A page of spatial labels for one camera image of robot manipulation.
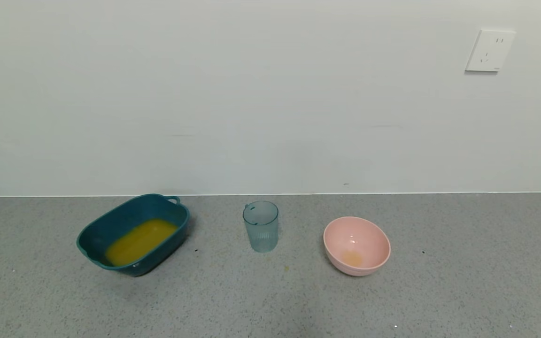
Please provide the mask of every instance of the pink ceramic bowl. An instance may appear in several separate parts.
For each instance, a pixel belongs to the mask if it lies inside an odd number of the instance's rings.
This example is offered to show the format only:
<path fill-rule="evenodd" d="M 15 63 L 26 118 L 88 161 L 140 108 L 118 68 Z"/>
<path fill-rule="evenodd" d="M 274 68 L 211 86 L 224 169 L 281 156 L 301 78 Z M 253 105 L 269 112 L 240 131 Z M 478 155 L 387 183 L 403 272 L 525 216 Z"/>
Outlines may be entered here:
<path fill-rule="evenodd" d="M 389 258 L 391 246 L 377 225 L 358 217 L 333 220 L 323 233 L 325 252 L 333 265 L 350 276 L 366 276 Z"/>

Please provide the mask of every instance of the liquid residue in bowl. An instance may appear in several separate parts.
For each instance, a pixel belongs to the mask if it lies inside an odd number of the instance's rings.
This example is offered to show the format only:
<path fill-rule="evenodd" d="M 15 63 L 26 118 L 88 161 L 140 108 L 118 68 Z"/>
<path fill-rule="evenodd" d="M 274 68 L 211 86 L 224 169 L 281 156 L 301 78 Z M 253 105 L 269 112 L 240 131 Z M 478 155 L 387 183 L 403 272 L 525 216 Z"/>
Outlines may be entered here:
<path fill-rule="evenodd" d="M 341 255 L 341 261 L 352 267 L 359 268 L 363 264 L 363 257 L 354 250 L 346 250 Z"/>
<path fill-rule="evenodd" d="M 161 218 L 143 222 L 112 243 L 106 250 L 106 258 L 116 267 L 133 263 L 159 246 L 177 229 L 176 225 Z"/>

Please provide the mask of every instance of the cup rim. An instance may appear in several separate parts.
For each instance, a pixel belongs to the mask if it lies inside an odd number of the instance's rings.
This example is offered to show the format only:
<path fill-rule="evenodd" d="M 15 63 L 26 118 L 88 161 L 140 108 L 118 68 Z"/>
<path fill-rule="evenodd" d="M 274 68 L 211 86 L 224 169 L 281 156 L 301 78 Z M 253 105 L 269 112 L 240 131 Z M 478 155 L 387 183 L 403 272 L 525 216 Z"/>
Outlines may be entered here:
<path fill-rule="evenodd" d="M 253 205 L 254 203 L 260 203 L 260 202 L 264 202 L 264 203 L 270 203 L 271 205 L 273 205 L 273 207 L 275 207 L 275 218 L 273 218 L 270 222 L 267 222 L 267 223 L 264 223 L 264 224 L 253 224 L 253 223 L 250 223 L 246 218 L 245 218 L 245 210 L 247 210 L 248 206 L 251 206 Z M 245 221 L 246 223 L 248 223 L 249 225 L 253 225 L 253 226 L 258 226 L 258 225 L 268 225 L 272 222 L 274 222 L 277 217 L 279 217 L 279 208 L 277 207 L 277 205 L 275 205 L 275 203 L 271 202 L 271 201 L 253 201 L 252 203 L 247 203 L 245 205 L 245 208 L 243 208 L 243 212 L 241 214 L 242 218 L 243 218 L 243 221 Z"/>
<path fill-rule="evenodd" d="M 341 261 L 341 259 L 337 258 L 337 255 L 334 255 L 331 250 L 329 250 L 329 247 L 327 246 L 327 240 L 326 240 L 326 235 L 327 235 L 327 229 L 329 228 L 329 226 L 331 226 L 331 224 L 333 224 L 335 221 L 338 221 L 338 220 L 342 220 L 344 218 L 356 218 L 358 220 L 363 220 L 367 223 L 369 223 L 370 225 L 376 227 L 377 229 L 379 229 L 379 231 L 381 231 L 381 233 L 384 235 L 385 237 L 385 240 L 387 240 L 387 247 L 388 247 L 388 252 L 387 252 L 387 257 L 385 257 L 385 259 L 378 265 L 375 265 L 374 267 L 369 267 L 369 268 L 361 268 L 361 267 L 354 267 L 350 264 L 347 264 L 347 263 L 344 263 L 343 261 Z M 382 267 L 385 262 L 389 259 L 390 255 L 391 255 L 391 243 L 389 242 L 389 238 L 387 237 L 387 235 L 385 235 L 385 232 L 377 226 L 377 224 L 374 224 L 373 222 L 369 221 L 369 220 L 365 220 L 364 218 L 360 218 L 360 217 L 356 217 L 356 216 L 343 216 L 343 217 L 339 217 L 339 218 L 335 218 L 335 220 L 332 220 L 331 222 L 329 222 L 329 224 L 327 224 L 327 226 L 325 227 L 325 230 L 323 231 L 323 244 L 325 245 L 325 250 L 336 260 L 338 261 L 340 264 L 343 264 L 344 266 L 348 267 L 348 268 L 351 268 L 351 269 L 354 269 L 354 270 L 358 270 L 358 271 L 368 271 L 368 270 L 373 270 L 373 269 L 378 269 L 380 267 Z"/>

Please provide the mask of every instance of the clear plastic cup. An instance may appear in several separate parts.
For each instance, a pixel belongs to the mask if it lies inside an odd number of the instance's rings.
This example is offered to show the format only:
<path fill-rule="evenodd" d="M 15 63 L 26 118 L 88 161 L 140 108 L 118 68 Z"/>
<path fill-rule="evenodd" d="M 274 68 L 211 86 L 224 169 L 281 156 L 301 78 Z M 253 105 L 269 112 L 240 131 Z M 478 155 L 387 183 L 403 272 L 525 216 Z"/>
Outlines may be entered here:
<path fill-rule="evenodd" d="M 268 201 L 249 203 L 243 210 L 249 244 L 256 252 L 273 250 L 279 241 L 279 208 Z"/>

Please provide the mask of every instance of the electrical outlet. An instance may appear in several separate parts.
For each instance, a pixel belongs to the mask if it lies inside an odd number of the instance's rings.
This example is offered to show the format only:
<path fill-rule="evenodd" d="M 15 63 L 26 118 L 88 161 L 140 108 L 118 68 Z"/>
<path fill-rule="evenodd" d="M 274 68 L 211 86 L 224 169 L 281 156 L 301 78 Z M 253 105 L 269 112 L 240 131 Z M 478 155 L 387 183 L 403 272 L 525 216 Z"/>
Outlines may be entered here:
<path fill-rule="evenodd" d="M 515 40 L 516 32 L 479 31 L 466 70 L 499 71 Z"/>

